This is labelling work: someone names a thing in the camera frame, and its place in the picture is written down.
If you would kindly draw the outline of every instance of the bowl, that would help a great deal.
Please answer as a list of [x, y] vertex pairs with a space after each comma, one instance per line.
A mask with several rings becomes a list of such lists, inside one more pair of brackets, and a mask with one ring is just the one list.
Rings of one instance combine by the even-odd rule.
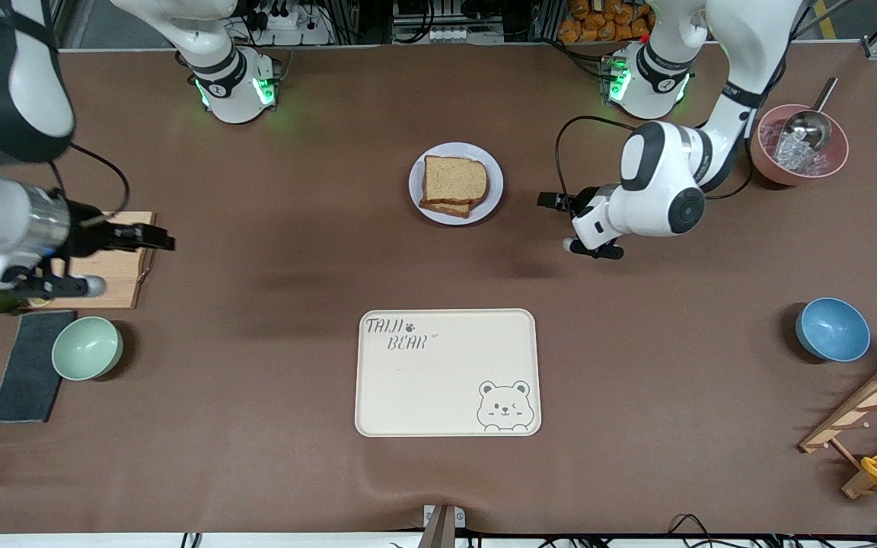
[[789, 186], [811, 183], [815, 180], [821, 180], [821, 178], [833, 176], [848, 161], [848, 135], [845, 135], [845, 131], [838, 125], [838, 121], [835, 121], [835, 118], [831, 118], [826, 112], [822, 113], [828, 116], [828, 120], [831, 121], [831, 138], [818, 153], [814, 164], [808, 167], [807, 173], [798, 174], [796, 171], [784, 169], [773, 159], [773, 152], [777, 149], [777, 139], [780, 138], [783, 124], [794, 114], [810, 108], [803, 104], [784, 104], [770, 109], [763, 115], [763, 118], [760, 118], [756, 131], [753, 132], [751, 145], [749, 145], [749, 154], [753, 159], [753, 167], [756, 167], [756, 170], [763, 177], [769, 178], [774, 183]]
[[839, 298], [818, 298], [797, 317], [797, 339], [808, 352], [833, 362], [853, 362], [868, 351], [868, 322]]
[[62, 378], [86, 381], [111, 370], [124, 353], [124, 339], [111, 322], [86, 316], [64, 327], [53, 343], [53, 368]]

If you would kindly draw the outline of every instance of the pink bowl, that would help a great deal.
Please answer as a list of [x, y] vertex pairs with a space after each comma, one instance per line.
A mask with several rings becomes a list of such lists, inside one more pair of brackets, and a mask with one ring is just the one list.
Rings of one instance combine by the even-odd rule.
[[777, 149], [777, 139], [780, 138], [783, 124], [794, 114], [808, 108], [811, 107], [805, 107], [803, 104], [784, 104], [770, 109], [770, 112], [764, 114], [763, 118], [760, 119], [756, 131], [753, 132], [749, 151], [753, 158], [753, 165], [763, 177], [779, 184], [811, 183], [813, 180], [838, 173], [838, 170], [848, 161], [848, 135], [845, 135], [844, 130], [838, 125], [838, 121], [831, 116], [828, 116], [828, 120], [831, 121], [831, 139], [828, 139], [828, 144], [818, 153], [814, 164], [807, 167], [806, 173], [798, 174], [783, 169], [773, 160], [773, 152]]

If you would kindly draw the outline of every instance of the cutting board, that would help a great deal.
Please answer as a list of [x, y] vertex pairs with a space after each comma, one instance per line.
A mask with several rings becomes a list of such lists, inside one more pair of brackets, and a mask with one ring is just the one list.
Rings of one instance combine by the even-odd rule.
[[529, 436], [540, 428], [537, 334], [526, 310], [373, 310], [359, 333], [359, 433]]
[[[136, 222], [153, 225], [154, 218], [153, 212], [121, 212], [111, 222], [121, 225], [133, 225]], [[86, 259], [73, 259], [71, 274], [100, 276], [107, 281], [107, 291], [95, 298], [56, 298], [44, 308], [135, 308], [140, 291], [137, 277], [142, 273], [147, 253], [154, 251], [97, 252]]]

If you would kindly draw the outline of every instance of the white plate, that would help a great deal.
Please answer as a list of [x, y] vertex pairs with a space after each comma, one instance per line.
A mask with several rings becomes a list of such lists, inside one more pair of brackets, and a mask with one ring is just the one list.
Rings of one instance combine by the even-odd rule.
[[372, 310], [359, 332], [359, 433], [529, 436], [540, 429], [537, 330], [526, 310]]
[[[476, 160], [486, 167], [486, 177], [490, 183], [490, 191], [486, 192], [486, 199], [483, 200], [473, 211], [469, 212], [467, 218], [461, 218], [455, 215], [441, 214], [441, 212], [433, 212], [431, 209], [424, 209], [419, 204], [425, 194], [425, 156], [452, 156], [454, 158], [467, 158]], [[446, 142], [443, 145], [432, 146], [426, 150], [415, 165], [411, 167], [411, 174], [408, 176], [408, 194], [411, 195], [411, 202], [422, 212], [422, 215], [432, 219], [435, 222], [441, 222], [443, 225], [472, 225], [476, 221], [481, 221], [496, 209], [502, 198], [502, 170], [496, 159], [485, 150], [476, 145], [469, 145], [467, 142]]]

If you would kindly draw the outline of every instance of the scoop handle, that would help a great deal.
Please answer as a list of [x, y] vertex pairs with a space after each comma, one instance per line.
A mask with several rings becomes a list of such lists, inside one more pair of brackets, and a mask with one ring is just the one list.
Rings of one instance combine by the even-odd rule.
[[828, 78], [828, 82], [824, 84], [824, 90], [821, 90], [821, 94], [818, 96], [818, 102], [814, 104], [815, 112], [821, 112], [821, 108], [824, 108], [824, 104], [828, 102], [828, 97], [831, 97], [831, 92], [834, 91], [834, 87], [837, 85], [837, 78], [833, 76]]

